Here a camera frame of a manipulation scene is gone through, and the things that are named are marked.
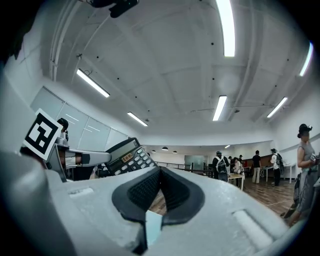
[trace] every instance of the fluorescent ceiling light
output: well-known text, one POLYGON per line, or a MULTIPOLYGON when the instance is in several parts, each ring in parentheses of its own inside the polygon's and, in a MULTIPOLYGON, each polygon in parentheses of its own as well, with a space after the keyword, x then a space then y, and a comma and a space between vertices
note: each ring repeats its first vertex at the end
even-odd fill
POLYGON ((314 50, 314 46, 313 46, 313 44, 310 42, 308 54, 307 54, 307 56, 306 56, 306 58, 305 58, 305 62, 304 62, 304 64, 303 64, 303 67, 302 67, 302 69, 301 69, 301 71, 300 71, 300 74, 299 74, 300 77, 302 77, 302 76, 305 74, 305 72, 306 72, 306 70, 307 70, 307 68, 308 68, 308 65, 309 65, 309 63, 310 63, 310 59, 311 59, 313 50, 314 50))
POLYGON ((68 119, 66 119, 69 123, 71 123, 71 124, 74 124, 75 125, 75 123, 74 122, 71 122, 71 121, 69 121, 68 119))
POLYGON ((84 81, 86 81, 89 85, 91 85, 94 89, 96 89, 104 97, 108 98, 110 96, 109 93, 107 93, 100 85, 98 85, 89 76, 87 76, 81 69, 78 69, 76 73, 79 75, 79 77, 81 77, 84 81))
POLYGON ((214 113, 213 121, 218 121, 221 115, 222 110, 224 109, 225 103, 227 100, 227 96, 220 96, 218 105, 216 106, 216 110, 214 113))
POLYGON ((134 115, 132 112, 128 112, 128 115, 138 121, 143 126, 148 126, 145 122, 141 121, 136 115, 134 115))
POLYGON ((92 129, 95 129, 96 131, 100 132, 100 130, 96 129, 96 128, 93 128, 92 126, 88 125, 88 127, 92 128, 92 129))
POLYGON ((280 103, 271 111, 270 114, 267 115, 267 118, 271 118, 280 108, 281 106, 287 101, 287 97, 284 97, 280 103))
POLYGON ((230 0, 216 0, 216 5, 219 9, 222 24, 224 56, 234 57, 236 51, 236 36, 230 0))
POLYGON ((68 115, 68 114, 65 114, 65 115, 79 122, 79 120, 78 120, 78 119, 75 119, 75 118, 74 118, 74 117, 72 117, 71 115, 68 115))

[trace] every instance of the cable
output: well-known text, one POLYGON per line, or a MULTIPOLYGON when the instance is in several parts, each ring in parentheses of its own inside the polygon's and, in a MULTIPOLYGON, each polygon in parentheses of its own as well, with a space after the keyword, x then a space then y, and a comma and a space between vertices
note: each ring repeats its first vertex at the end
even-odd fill
POLYGON ((90 72, 89 70, 85 70, 85 71, 83 71, 83 73, 85 73, 85 74, 87 74, 87 76, 90 76, 91 74, 92 74, 92 72, 93 72, 93 70, 90 72))

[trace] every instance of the calculator keypad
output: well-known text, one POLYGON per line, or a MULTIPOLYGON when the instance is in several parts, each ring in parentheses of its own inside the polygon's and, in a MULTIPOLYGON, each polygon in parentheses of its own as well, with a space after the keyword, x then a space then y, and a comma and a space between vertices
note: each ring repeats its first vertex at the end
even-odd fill
POLYGON ((139 169, 156 166, 156 164, 142 148, 140 148, 136 152, 131 152, 131 154, 133 155, 133 158, 130 159, 129 162, 124 163, 120 160, 120 162, 117 162, 115 164, 115 166, 117 166, 114 167, 116 171, 114 173, 115 175, 134 172, 139 169))

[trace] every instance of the wooden table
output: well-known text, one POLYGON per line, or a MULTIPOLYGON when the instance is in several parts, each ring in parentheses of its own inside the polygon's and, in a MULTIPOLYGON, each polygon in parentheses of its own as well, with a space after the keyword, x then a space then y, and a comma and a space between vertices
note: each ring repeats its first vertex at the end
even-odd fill
POLYGON ((241 174, 234 174, 234 173, 230 173, 230 176, 228 177, 228 182, 229 180, 232 180, 232 179, 241 179, 241 190, 244 190, 244 178, 245 178, 245 175, 241 175, 241 174))

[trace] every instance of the backpack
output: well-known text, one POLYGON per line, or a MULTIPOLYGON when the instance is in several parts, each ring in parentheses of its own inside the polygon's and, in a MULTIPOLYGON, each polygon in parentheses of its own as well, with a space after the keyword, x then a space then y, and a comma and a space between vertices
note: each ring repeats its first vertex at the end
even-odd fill
POLYGON ((279 153, 276 155, 276 164, 279 166, 280 173, 283 175, 285 173, 285 167, 282 156, 279 153))
POLYGON ((226 163, 225 160, 223 158, 219 158, 219 157, 215 157, 218 160, 218 163, 216 164, 216 171, 218 173, 226 173, 227 172, 227 167, 226 167, 226 163))

